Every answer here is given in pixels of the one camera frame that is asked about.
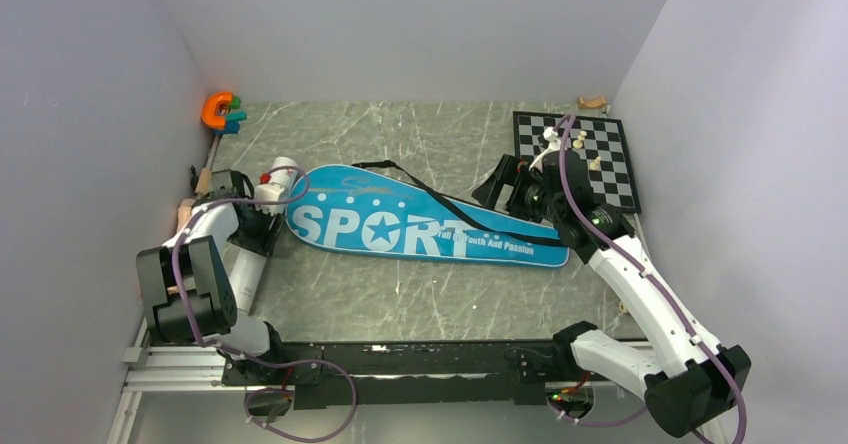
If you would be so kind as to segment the white shuttlecock tube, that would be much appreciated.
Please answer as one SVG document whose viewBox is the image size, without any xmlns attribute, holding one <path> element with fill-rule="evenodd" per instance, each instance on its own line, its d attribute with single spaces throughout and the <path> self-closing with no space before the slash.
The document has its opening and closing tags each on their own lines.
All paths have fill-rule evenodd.
<svg viewBox="0 0 848 444">
<path fill-rule="evenodd" d="M 297 163 L 288 157 L 277 157 L 272 161 L 271 169 L 267 172 L 290 169 L 298 179 Z M 236 298 L 236 306 L 240 313 L 249 314 L 256 291 L 262 278 L 266 263 L 270 256 L 260 256 L 251 251 L 238 248 L 235 264 L 230 272 L 230 282 Z"/>
</svg>

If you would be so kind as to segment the blue racket bag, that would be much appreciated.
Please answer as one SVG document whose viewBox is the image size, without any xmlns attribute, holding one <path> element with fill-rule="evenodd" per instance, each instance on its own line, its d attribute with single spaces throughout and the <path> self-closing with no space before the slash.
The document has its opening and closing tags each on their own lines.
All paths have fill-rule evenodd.
<svg viewBox="0 0 848 444">
<path fill-rule="evenodd" d="M 452 203 L 461 220 L 425 190 L 350 165 L 323 165 L 298 182 L 286 220 L 301 241 L 325 251 L 371 257 L 559 268 L 569 251 L 547 226 Z"/>
</svg>

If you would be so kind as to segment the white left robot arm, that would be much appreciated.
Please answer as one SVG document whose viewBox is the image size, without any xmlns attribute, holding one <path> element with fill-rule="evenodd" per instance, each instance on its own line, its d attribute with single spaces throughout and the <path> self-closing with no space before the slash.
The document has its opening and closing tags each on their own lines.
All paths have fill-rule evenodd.
<svg viewBox="0 0 848 444">
<path fill-rule="evenodd" d="M 175 236 L 136 257 L 147 330 L 156 344 L 213 346 L 264 384 L 287 356 L 278 333 L 250 316 L 254 291 L 283 225 L 298 168 L 283 159 L 253 185 L 237 170 L 196 177 Z"/>
</svg>

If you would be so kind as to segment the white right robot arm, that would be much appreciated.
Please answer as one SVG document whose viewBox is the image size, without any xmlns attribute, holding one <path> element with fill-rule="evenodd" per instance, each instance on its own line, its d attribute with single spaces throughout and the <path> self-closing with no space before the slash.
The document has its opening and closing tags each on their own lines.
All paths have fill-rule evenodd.
<svg viewBox="0 0 848 444">
<path fill-rule="evenodd" d="M 736 410 L 739 443 L 746 432 L 742 389 L 751 360 L 739 345 L 728 347 L 675 296 L 656 270 L 634 228 L 619 210 L 595 197 L 586 162 L 574 151 L 543 158 L 540 168 L 505 155 L 472 193 L 494 209 L 511 187 L 511 217 L 549 221 L 558 240 L 616 293 L 650 343 L 650 352 L 622 343 L 581 321 L 553 337 L 551 365 L 574 379 L 595 373 L 640 397 L 668 435 L 692 434 L 703 442 L 723 437 L 718 417 Z"/>
</svg>

